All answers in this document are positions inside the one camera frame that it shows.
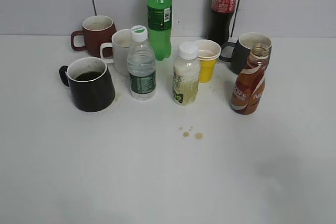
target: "black mug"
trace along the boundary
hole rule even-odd
[[[247,63],[247,58],[256,43],[264,43],[269,47],[269,57],[271,56],[272,41],[270,38],[259,33],[245,33],[239,36],[237,43],[225,42],[222,45],[222,51],[225,47],[234,47],[231,57],[220,56],[219,59],[225,62],[231,62],[231,70],[239,74]]]
[[[110,71],[99,58],[86,57],[59,69],[64,85],[70,87],[77,108],[96,112],[107,108],[116,96]]]

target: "yellow cup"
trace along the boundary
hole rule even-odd
[[[199,60],[201,61],[200,82],[208,82],[211,80],[218,58],[214,60],[201,60],[199,58]]]
[[[201,61],[200,82],[208,82],[222,49],[219,44],[207,39],[197,40],[195,43],[198,45],[198,59]]]

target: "bottle cap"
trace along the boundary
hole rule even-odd
[[[198,56],[198,45],[194,42],[186,41],[179,45],[178,55],[184,60],[192,60]]]
[[[135,42],[143,42],[148,39],[148,32],[145,26],[133,26],[131,28],[131,39]]]

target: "green bottle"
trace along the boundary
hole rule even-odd
[[[155,57],[157,60],[169,58],[173,0],[147,0],[147,6],[149,38]]]

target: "cola bottle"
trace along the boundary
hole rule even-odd
[[[247,65],[240,72],[231,98],[231,108],[243,115],[256,111],[265,88],[265,67],[268,63],[269,47],[263,43],[253,46]]]
[[[237,0],[212,0],[208,39],[222,45],[229,39],[229,27]]]

